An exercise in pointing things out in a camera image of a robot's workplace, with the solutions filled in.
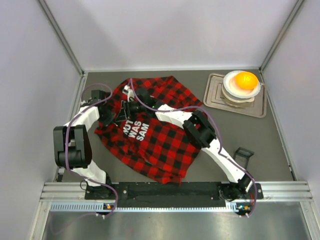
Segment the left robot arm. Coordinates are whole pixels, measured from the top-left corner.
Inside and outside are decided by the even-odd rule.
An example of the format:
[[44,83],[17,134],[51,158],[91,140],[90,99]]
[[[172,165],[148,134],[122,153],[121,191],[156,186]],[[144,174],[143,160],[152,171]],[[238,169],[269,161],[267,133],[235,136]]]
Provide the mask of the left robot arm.
[[115,115],[108,110],[111,92],[93,90],[91,98],[81,103],[78,113],[66,124],[53,129],[54,160],[58,167],[83,178],[88,199],[114,197],[109,175],[93,160],[88,130],[97,121],[110,124]]

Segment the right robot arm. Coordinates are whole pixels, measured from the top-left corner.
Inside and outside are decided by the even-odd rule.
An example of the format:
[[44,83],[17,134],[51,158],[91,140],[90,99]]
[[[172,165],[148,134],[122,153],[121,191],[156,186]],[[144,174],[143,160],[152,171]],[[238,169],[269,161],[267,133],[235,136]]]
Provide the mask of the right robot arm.
[[129,120],[134,114],[145,112],[161,122],[170,123],[184,130],[189,142],[205,152],[226,174],[229,183],[218,187],[220,195],[227,201],[244,197],[254,190],[253,197],[258,197],[257,184],[248,171],[240,166],[223,148],[220,134],[214,121],[205,110],[197,106],[173,108],[161,101],[150,106],[141,101],[123,100],[118,120]]

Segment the red black plaid shirt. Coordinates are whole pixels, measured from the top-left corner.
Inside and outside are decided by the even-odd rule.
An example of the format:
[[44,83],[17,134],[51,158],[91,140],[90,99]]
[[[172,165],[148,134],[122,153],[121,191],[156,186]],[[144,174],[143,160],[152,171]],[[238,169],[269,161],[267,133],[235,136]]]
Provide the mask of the red black plaid shirt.
[[[172,108],[201,106],[202,102],[174,76],[126,79],[114,90],[107,107],[118,115],[121,102],[127,100],[123,88],[132,83],[135,90],[144,88],[157,100]],[[171,123],[141,112],[126,121],[95,130],[102,144],[125,165],[161,184],[180,184],[199,154],[185,131]]]

